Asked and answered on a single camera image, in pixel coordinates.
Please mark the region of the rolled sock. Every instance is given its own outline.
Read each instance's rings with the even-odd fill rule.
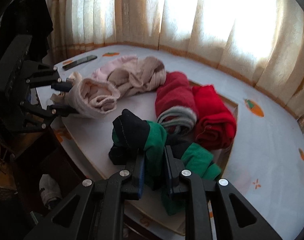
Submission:
[[[178,135],[168,135],[165,145],[171,146],[173,157],[181,159],[185,168],[198,174],[202,179],[215,179],[221,169],[213,163],[213,154],[197,143]]]
[[[156,91],[155,111],[157,123],[169,134],[184,135],[193,129],[198,111],[184,73],[167,73],[164,85]]]
[[[76,109],[82,117],[100,118],[116,109],[120,92],[108,81],[96,81],[84,78],[73,72],[70,75],[75,81],[73,87],[63,96],[53,94],[51,100],[66,104]]]
[[[43,205],[50,209],[49,202],[62,199],[58,183],[49,175],[43,174],[39,182],[39,190]]]
[[[212,85],[192,88],[199,121],[195,142],[207,150],[227,148],[236,134],[236,120]]]

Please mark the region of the white bed sheet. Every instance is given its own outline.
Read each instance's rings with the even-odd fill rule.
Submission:
[[[253,87],[199,62],[173,56],[166,52],[126,45],[114,45],[86,52],[73,57],[97,55],[98,59],[71,70],[58,71],[63,80],[73,71],[89,76],[104,63],[119,56],[102,57],[106,52],[118,52],[138,57],[155,56],[163,61],[167,71],[182,71],[199,84],[213,84],[218,93],[238,104],[237,133],[223,177],[228,179],[259,211],[284,240],[293,240],[304,226],[304,138],[296,120],[278,104]],[[43,108],[50,104],[50,87],[37,88]],[[123,98],[116,111],[100,120],[76,117],[63,118],[74,141],[87,160],[108,178],[121,169],[108,158],[112,146],[112,121],[128,108],[142,119],[156,120],[154,92]],[[255,101],[263,110],[264,117],[253,114],[244,100]],[[175,230],[184,214],[168,217],[162,207],[158,192],[144,189],[143,198],[133,202],[142,212],[157,222]]]

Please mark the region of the metal screw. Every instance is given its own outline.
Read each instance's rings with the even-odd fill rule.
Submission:
[[[128,176],[130,174],[130,172],[128,171],[128,170],[122,170],[122,171],[120,171],[120,175],[122,176],[122,177],[126,177],[126,176]]]
[[[191,171],[189,171],[189,170],[183,170],[183,171],[181,171],[181,173],[183,176],[186,176],[186,177],[188,177],[192,174]]]
[[[227,184],[229,184],[229,182],[226,179],[219,179],[219,184],[221,186],[226,186]]]
[[[72,83],[72,84],[73,84],[73,82],[74,82],[74,78],[67,78],[66,82],[70,82],[70,83]]]
[[[82,185],[84,187],[91,186],[91,184],[92,184],[92,180],[90,180],[90,179],[85,179],[82,181]]]

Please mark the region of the folded cloth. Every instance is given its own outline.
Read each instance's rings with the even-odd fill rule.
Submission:
[[[91,78],[97,81],[105,81],[113,70],[122,67],[122,65],[126,62],[137,59],[138,58],[135,55],[130,55],[122,56],[117,59],[111,60],[108,63],[105,63],[102,67],[98,68],[95,72],[93,72]]]
[[[74,79],[73,87],[63,96],[53,94],[51,100],[75,108],[81,116],[99,118],[116,109],[120,92],[108,81],[96,81],[84,78],[73,72],[69,78]]]
[[[227,148],[236,134],[236,120],[224,105],[214,87],[192,88],[199,121],[195,128],[195,142],[207,150]]]
[[[167,73],[164,85],[156,91],[155,111],[157,123],[170,134],[184,135],[193,129],[198,111],[184,73]]]
[[[123,97],[154,90],[164,84],[165,78],[162,61],[146,57],[125,62],[122,67],[113,70],[107,80],[116,86]]]

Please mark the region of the hanging clothes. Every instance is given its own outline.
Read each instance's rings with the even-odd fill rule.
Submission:
[[[53,24],[45,0],[14,0],[5,10],[0,26],[0,60],[18,34],[32,35],[26,59],[41,61],[47,55]]]
[[[81,117],[100,118],[116,109],[116,101],[120,92],[109,81],[96,81],[82,78],[78,72],[70,76],[73,87],[68,93],[52,94],[51,100],[55,104],[65,104],[76,109]]]

